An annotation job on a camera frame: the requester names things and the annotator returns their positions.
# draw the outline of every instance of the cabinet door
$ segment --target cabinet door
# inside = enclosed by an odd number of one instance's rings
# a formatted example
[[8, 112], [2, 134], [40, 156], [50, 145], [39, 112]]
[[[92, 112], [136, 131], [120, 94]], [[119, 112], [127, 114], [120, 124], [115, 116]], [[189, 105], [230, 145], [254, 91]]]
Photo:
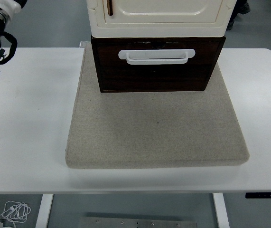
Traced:
[[102, 0], [105, 23], [215, 23], [227, 0]]

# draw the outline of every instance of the dark wooden cabinet base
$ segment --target dark wooden cabinet base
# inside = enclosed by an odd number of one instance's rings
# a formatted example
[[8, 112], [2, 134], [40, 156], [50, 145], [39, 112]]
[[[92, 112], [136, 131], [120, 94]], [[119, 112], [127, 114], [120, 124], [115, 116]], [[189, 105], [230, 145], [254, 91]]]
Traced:
[[[94, 38], [91, 37], [101, 92], [205, 90], [224, 45], [220, 38]], [[194, 49], [185, 64], [130, 65], [121, 50]]]

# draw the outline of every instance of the cabinet door handle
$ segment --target cabinet door handle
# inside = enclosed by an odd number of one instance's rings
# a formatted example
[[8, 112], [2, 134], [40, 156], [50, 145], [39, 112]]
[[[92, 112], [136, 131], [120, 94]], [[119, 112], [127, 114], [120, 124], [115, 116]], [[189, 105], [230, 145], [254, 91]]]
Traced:
[[109, 16], [113, 15], [113, 3], [112, 0], [107, 0], [108, 14]]
[[122, 50], [118, 56], [130, 65], [184, 64], [196, 52], [193, 49]]

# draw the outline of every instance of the tabletop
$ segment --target tabletop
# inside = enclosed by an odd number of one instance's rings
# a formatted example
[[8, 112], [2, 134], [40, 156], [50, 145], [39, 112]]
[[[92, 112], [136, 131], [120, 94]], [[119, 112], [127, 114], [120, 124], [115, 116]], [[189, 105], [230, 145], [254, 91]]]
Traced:
[[250, 158], [240, 166], [76, 170], [65, 148], [84, 48], [18, 48], [0, 66], [0, 193], [271, 191], [271, 51], [218, 59]]

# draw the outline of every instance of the cabinet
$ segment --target cabinet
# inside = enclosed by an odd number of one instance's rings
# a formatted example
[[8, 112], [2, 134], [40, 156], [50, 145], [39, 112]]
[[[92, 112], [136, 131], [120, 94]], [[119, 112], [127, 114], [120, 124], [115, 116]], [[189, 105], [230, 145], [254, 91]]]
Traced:
[[235, 2], [87, 0], [100, 91], [205, 90]]
[[222, 37], [235, 2], [87, 0], [87, 6], [95, 38]]

